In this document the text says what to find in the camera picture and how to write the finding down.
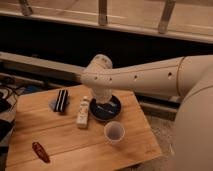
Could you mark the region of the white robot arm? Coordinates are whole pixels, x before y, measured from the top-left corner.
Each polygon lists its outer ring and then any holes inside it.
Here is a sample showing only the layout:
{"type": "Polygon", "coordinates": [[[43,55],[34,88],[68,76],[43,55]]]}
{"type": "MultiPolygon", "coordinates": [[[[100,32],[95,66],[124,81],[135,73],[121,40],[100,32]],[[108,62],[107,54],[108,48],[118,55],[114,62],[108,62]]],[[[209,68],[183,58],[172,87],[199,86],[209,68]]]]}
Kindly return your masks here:
{"type": "Polygon", "coordinates": [[[95,99],[109,101],[113,89],[178,96],[182,103],[173,133],[172,171],[213,171],[213,55],[185,56],[114,69],[95,56],[81,74],[95,99]]]}

